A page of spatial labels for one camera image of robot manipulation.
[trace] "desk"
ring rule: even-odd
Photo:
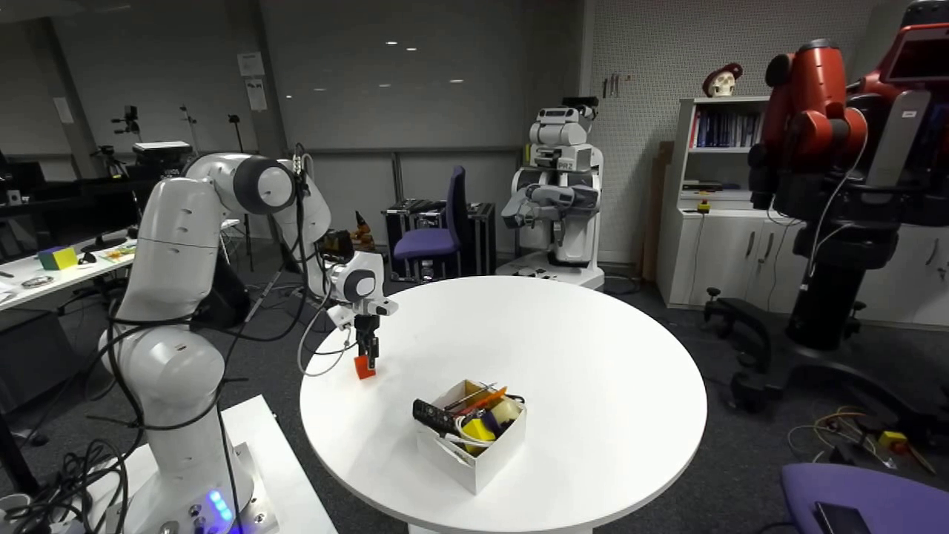
[[[476,276],[390,295],[378,375],[346,353],[304,375],[298,415],[325,467],[362,501],[436,531],[589,531],[661,496],[706,426],[706,386],[685,346],[598,291]],[[343,343],[331,332],[322,349]],[[317,355],[308,374],[328,368]],[[455,380],[510,386],[529,405],[520,451],[470,496],[412,438],[412,399]]]
[[[314,485],[301,475],[294,447],[286,444],[283,433],[277,429],[268,405],[264,398],[248,398],[222,412],[224,429],[234,447],[246,444],[251,455],[255,475],[255,498],[268,503],[276,516],[276,527],[265,534],[334,534],[322,501],[317,498]],[[153,454],[147,444],[135,447],[128,458],[128,488],[129,496],[153,475]],[[104,478],[89,485],[93,501],[90,516],[104,512],[104,503],[114,491],[114,478]]]
[[[0,276],[0,294],[15,291],[10,300],[0,295],[0,312],[49,295],[49,294],[59,294],[59,291],[83,283],[89,279],[99,279],[105,273],[125,270],[132,261],[132,255],[105,257],[105,248],[93,251],[93,257],[96,257],[93,263],[76,263],[68,270],[43,270],[34,255],[0,263],[2,273],[10,273],[10,279]],[[37,283],[37,286],[19,283],[24,279],[31,279],[37,273],[53,276],[53,282]]]

